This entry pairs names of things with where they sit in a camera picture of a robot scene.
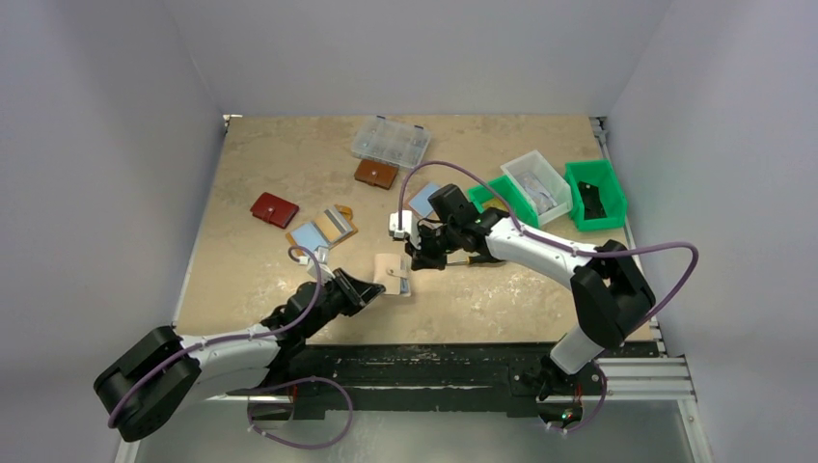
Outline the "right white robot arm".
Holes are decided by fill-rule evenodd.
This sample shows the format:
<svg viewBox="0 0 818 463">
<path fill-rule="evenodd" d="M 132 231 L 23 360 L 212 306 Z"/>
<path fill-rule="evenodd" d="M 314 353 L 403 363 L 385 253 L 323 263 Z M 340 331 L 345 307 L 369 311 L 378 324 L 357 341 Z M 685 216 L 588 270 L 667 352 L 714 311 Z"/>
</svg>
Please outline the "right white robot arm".
<svg viewBox="0 0 818 463">
<path fill-rule="evenodd" d="M 546 363 L 564 374 L 623 344 L 656 302 L 633 257 L 617 241 L 594 246 L 533 229 L 505 210 L 478 209 L 453 184 L 435 191 L 429 202 L 438 217 L 435 227 L 420 224 L 410 210 L 389 219 L 390 236 L 404 242 L 412 269 L 443 270 L 450 254 L 465 251 L 521 265 L 571 291 L 577 323 Z"/>
</svg>

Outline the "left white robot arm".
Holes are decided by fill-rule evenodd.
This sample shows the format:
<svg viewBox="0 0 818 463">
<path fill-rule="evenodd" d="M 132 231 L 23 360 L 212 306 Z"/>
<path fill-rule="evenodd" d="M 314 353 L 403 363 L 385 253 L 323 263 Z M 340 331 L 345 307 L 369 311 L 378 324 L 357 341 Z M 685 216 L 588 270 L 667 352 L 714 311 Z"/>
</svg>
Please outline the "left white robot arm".
<svg viewBox="0 0 818 463">
<path fill-rule="evenodd" d="M 338 268 L 300 285 L 285 304 L 243 330 L 196 337 L 170 325 L 154 328 L 96 378 L 94 392 L 109 427 L 127 442 L 142 440 L 198 401 L 284 378 L 310 337 L 385 291 Z"/>
</svg>

